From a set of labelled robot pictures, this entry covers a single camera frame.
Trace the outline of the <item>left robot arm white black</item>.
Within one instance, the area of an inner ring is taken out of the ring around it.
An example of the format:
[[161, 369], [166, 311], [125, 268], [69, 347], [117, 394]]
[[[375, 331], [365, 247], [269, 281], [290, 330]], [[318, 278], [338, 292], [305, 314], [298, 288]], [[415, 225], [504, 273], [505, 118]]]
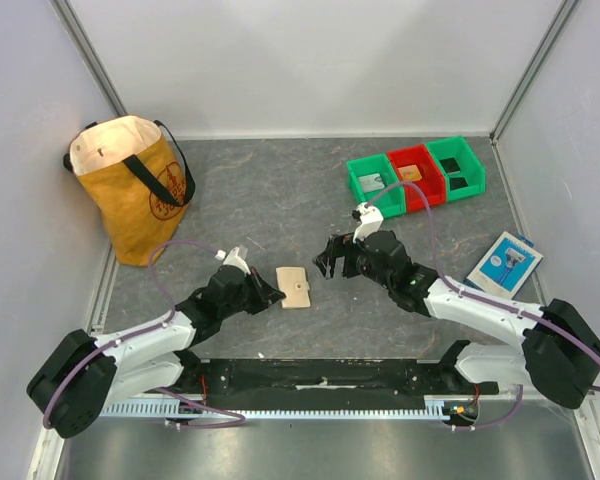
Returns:
[[258, 314], [285, 299], [253, 267], [220, 267], [208, 283], [166, 314], [103, 336], [68, 333], [30, 380], [26, 393], [43, 425], [64, 438], [88, 428], [111, 404], [150, 390], [196, 388], [191, 347], [233, 315]]

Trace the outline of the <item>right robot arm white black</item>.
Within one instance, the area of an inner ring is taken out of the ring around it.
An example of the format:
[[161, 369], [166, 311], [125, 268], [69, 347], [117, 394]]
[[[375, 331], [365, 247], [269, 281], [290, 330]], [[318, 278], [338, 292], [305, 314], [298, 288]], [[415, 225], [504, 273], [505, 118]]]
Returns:
[[383, 287], [401, 309], [479, 330], [495, 345], [463, 343], [438, 368], [447, 392], [472, 383], [531, 385], [546, 399], [577, 409], [600, 373], [600, 339], [570, 303], [547, 305], [499, 299], [411, 260], [392, 231], [357, 240], [333, 235], [313, 260], [326, 278], [338, 262], [345, 278], [363, 276]]

